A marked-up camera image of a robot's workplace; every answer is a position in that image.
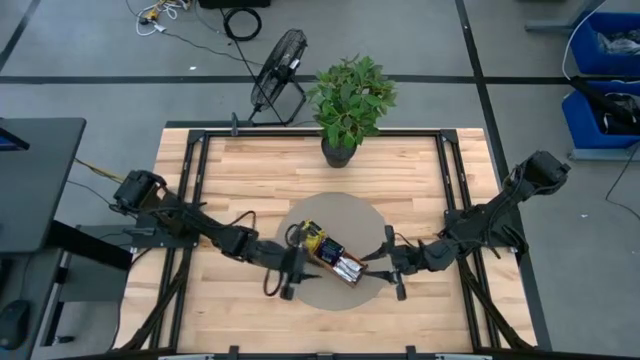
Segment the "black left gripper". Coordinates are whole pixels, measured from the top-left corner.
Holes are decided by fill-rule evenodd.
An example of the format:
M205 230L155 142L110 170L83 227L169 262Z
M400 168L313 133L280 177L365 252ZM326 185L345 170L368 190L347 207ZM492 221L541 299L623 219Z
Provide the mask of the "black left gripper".
M302 223L290 225L285 232L288 245L281 267L278 270L278 281L269 296L278 295L281 299L291 301L302 281L321 278L321 275L304 273L306 248L304 239L317 239L320 229L314 226L302 227Z

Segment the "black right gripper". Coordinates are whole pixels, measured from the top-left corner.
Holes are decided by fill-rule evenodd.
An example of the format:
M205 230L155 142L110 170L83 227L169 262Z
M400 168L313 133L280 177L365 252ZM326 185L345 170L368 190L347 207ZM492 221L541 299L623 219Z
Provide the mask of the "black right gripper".
M368 277L378 278L395 286L396 297L398 300L406 300L406 287L403 282L403 275L412 275L423 269L424 255L421 247L412 245L396 245L396 233L391 225L385 226L386 242L385 248L379 248L376 251L361 258L362 262L368 262L386 257L391 259L390 271L368 271Z

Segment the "green yellow tea packet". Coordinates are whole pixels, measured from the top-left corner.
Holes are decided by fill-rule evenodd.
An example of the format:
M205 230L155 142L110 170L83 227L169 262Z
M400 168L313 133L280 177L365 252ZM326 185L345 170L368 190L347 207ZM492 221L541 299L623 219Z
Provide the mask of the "green yellow tea packet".
M312 220L305 222L308 241L322 241L327 237L326 231Z

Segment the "wooden tea organizer box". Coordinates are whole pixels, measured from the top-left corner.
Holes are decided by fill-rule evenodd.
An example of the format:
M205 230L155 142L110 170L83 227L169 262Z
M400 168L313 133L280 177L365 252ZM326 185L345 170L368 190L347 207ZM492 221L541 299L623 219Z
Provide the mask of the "wooden tea organizer box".
M310 253L307 251L307 252L308 252L308 256L309 256L309 262L310 262L310 263L312 263L312 264L315 264L316 266L319 266L319 267L321 267L321 268L323 268L323 269L327 270L328 272L330 272L331 274L333 274L335 277L339 278L342 282L344 282L345 284L347 284L348 286L350 286L348 283L346 283L346 282L345 282L345 281L343 281L340 277L338 277L338 276L337 276L337 274L333 271L333 268L334 268L334 267L338 267L338 266L337 266L337 263L338 263L338 261L339 261L339 260L335 263L335 265L334 265L334 266L330 266L329 264L327 264L327 263L323 262L322 260L320 260L320 259L316 256L316 251L315 251L314 253L312 253L312 254L310 254ZM357 259L354 255L352 255L351 253L349 253L349 252L346 250L346 248L345 248L345 247L344 247L344 252L343 252L343 254L342 254L341 256L350 257L350 258L352 258L353 260L356 260L357 262L359 262L359 263L362 265L362 271L361 271L360 275L356 278L356 279L357 279L357 284L358 284L358 283L360 282L360 280L362 279L362 277L364 276L364 274L365 274L366 270L368 269L368 266L367 266L364 262L362 262L361 260Z

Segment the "round grey placemat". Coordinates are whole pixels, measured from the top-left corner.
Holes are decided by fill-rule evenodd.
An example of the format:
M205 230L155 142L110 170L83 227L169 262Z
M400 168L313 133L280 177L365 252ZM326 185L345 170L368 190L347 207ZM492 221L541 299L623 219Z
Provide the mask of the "round grey placemat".
M279 224L273 239L283 244L287 228L303 220L314 221L356 258L373 253L386 241L383 216L369 202L346 193L320 193L297 202ZM364 276L355 287L350 287L329 271L312 264L307 264L305 271L316 277L303 281L295 297L321 310L358 307L387 286L382 279Z

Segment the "green potted plant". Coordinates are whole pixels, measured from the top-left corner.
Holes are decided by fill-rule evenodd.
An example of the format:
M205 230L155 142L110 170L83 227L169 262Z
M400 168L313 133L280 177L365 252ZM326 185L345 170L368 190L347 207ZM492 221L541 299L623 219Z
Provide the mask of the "green potted plant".
M326 162L343 168L367 137L380 133L377 122L396 106L397 90L382 65L369 56L354 56L318 73L307 97Z

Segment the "black floor fan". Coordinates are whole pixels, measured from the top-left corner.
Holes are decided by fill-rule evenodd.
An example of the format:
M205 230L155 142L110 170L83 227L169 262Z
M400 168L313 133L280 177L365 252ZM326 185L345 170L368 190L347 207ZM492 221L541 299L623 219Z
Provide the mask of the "black floor fan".
M307 46L307 37L300 29L288 30L277 42L254 81L251 93L253 110L248 118L251 126L287 126L295 120L307 100L305 91L295 78ZM279 114L276 114L278 118L276 122L255 122L253 118L257 113L267 109L276 112L274 103L289 84L292 84L301 95L301 99L290 117L283 120Z

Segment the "blue storage bin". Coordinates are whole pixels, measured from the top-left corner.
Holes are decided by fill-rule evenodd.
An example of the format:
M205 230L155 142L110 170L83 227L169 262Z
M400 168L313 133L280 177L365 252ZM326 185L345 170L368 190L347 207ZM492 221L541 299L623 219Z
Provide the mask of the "blue storage bin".
M640 142L640 81L583 81L562 103L574 146L627 148Z
M640 55L609 53L598 39L640 30L640 13L597 12L575 32L571 49L579 70L585 74L640 77Z

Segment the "black case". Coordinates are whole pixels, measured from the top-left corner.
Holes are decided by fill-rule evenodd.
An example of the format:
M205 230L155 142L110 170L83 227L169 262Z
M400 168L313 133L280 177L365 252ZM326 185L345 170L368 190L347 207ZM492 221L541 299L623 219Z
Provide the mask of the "black case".
M204 9L218 8L265 8L271 5L272 0L198 0L199 5Z

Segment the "black desk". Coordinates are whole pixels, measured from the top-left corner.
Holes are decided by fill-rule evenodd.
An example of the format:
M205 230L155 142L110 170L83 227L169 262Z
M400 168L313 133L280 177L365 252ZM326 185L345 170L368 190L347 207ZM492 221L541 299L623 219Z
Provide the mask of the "black desk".
M61 223L55 214L86 126L83 118L3 118L30 144L0 151L0 311L30 304L27 336L0 360L29 360L64 253L127 272L132 254Z

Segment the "black computer mouse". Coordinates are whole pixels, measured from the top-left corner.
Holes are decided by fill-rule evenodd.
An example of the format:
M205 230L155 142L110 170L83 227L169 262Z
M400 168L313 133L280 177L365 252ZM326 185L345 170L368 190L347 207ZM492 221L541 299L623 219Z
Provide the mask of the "black computer mouse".
M0 311L0 348L15 350L27 336L30 304L27 300L15 300Z

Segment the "laptop screen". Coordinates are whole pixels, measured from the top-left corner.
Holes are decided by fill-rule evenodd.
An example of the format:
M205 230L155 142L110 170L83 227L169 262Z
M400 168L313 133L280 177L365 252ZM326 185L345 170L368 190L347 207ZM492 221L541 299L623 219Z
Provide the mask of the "laptop screen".
M0 151L26 151L30 144L0 127Z

